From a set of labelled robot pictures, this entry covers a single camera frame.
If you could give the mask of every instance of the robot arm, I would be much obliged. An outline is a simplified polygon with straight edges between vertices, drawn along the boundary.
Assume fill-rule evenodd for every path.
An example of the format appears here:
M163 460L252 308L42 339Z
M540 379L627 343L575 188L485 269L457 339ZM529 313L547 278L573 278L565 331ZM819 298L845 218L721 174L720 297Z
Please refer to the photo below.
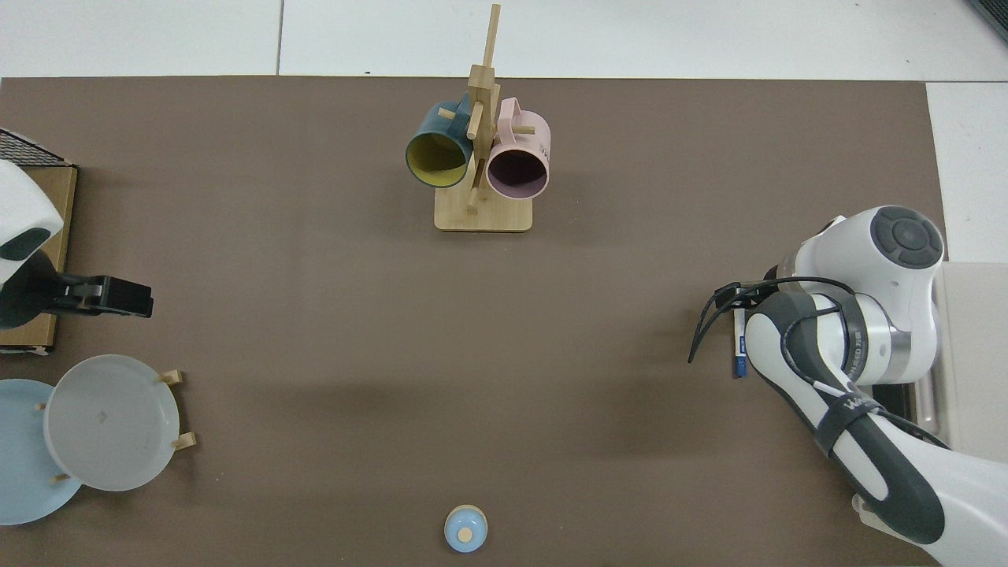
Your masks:
M1008 565L1008 465L938 448L873 413L842 369L845 320L881 307L854 299L772 295L746 326L753 367L890 529L943 565ZM869 334L863 348L873 346Z
M788 280L759 298L747 352L893 532L946 565L1008 565L1008 465L906 433L859 388L913 381L930 367L942 250L934 225L909 209L839 217L777 266ZM738 298L768 289L773 281Z
M109 275L56 273L39 248L62 219L20 167L0 159L0 330L39 313L150 317L150 288Z

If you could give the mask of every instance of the pink mug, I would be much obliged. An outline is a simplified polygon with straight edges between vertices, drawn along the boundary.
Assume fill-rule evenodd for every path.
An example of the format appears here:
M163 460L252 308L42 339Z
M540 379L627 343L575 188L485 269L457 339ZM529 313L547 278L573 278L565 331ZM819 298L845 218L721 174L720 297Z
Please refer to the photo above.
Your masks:
M487 158L487 182L508 199L531 199L549 183L549 124L522 110L514 97L501 101L497 136Z

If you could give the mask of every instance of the teal mug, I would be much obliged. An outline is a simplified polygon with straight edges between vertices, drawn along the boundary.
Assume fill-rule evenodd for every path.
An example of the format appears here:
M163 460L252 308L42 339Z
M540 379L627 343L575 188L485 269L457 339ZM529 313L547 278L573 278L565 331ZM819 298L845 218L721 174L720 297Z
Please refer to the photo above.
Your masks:
M469 93L459 102L440 102L427 111L406 145L406 165L430 187L452 187L466 177L473 140L466 137L472 110Z

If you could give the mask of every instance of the white plate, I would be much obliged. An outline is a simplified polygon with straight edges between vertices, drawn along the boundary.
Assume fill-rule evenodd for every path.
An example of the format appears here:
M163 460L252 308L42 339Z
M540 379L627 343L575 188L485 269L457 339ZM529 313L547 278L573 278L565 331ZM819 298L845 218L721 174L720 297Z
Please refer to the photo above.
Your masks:
M77 493L74 478L52 483L60 474L45 448L45 404L52 386L11 378L0 380L0 526L16 526L59 509Z
M171 460L178 407L158 373L118 354L89 358L67 372L45 410L45 443L84 484L130 490Z

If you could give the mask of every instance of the cardboard box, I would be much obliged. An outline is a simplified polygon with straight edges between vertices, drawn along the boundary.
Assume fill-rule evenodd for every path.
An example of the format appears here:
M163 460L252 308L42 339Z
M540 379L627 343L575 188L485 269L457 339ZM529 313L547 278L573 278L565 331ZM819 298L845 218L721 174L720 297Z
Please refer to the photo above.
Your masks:
M71 214L74 210L74 190L77 188L77 167L22 167L45 192L64 219L64 228L42 250L52 260L56 271L67 263L67 243L70 241ZM43 313L26 325L0 331L0 353L35 352L44 354L52 346L56 331L56 316Z

